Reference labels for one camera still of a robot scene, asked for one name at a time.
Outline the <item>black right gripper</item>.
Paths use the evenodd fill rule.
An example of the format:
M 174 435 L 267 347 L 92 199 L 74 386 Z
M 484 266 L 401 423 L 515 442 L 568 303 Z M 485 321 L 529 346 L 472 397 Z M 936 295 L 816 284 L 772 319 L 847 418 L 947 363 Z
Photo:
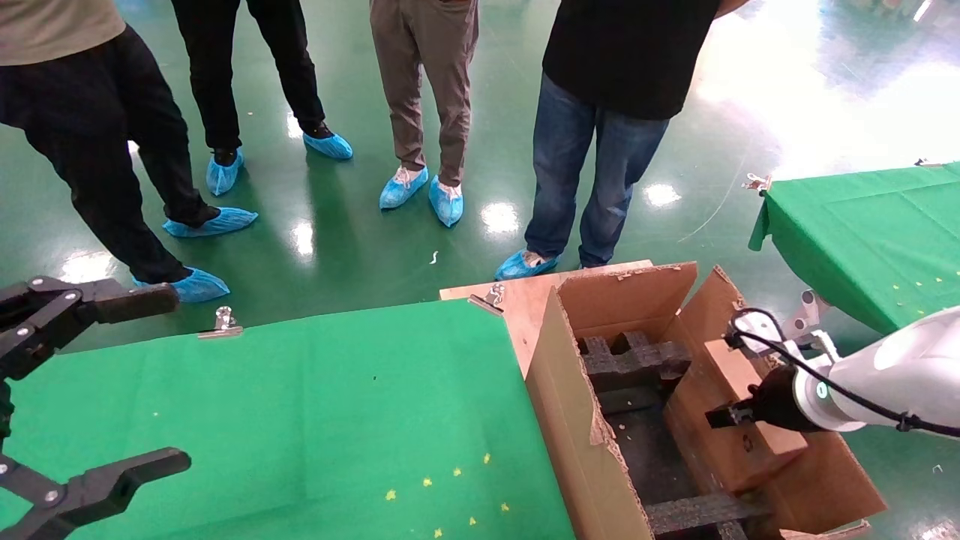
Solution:
M 795 433 L 805 433 L 807 418 L 794 395 L 796 375 L 794 365 L 775 367 L 753 389 L 753 403 L 728 403 L 706 411 L 707 424 L 710 428 L 732 428 L 765 422 Z

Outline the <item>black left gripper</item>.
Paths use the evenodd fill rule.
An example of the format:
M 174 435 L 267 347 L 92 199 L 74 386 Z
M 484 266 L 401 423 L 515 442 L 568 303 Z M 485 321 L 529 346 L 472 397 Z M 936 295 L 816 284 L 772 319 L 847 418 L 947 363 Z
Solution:
M 170 284 L 127 288 L 113 279 L 65 283 L 33 277 L 2 290 L 1 377 L 23 380 L 86 329 L 168 314 L 179 297 Z M 0 387 L 0 445 L 11 436 L 11 387 Z M 142 485 L 191 467 L 189 454 L 162 448 L 87 469 L 57 483 L 27 465 L 1 457 L 1 488 L 31 503 L 3 539 L 65 539 L 76 530 L 128 509 Z

